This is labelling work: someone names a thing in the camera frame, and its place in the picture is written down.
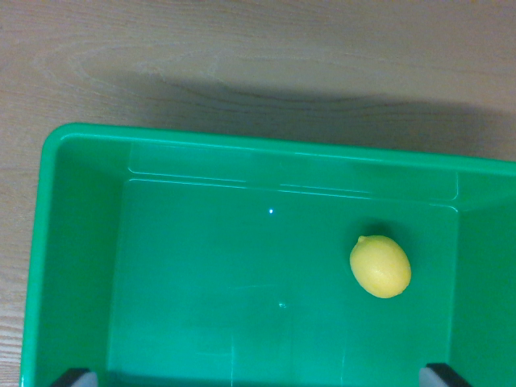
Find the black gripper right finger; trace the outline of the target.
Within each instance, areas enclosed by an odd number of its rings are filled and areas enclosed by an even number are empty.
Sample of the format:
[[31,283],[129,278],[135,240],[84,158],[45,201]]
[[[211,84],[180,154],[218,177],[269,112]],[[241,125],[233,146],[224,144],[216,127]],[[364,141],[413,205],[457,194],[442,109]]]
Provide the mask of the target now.
[[418,373],[419,387],[472,387],[461,375],[445,363],[429,363]]

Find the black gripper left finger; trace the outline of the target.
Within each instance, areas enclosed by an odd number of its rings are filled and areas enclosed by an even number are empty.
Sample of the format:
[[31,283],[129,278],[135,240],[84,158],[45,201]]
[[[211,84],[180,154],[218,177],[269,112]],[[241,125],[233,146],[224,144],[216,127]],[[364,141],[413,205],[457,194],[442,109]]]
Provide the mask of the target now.
[[51,387],[98,387],[98,375],[88,368],[69,368],[50,384]]

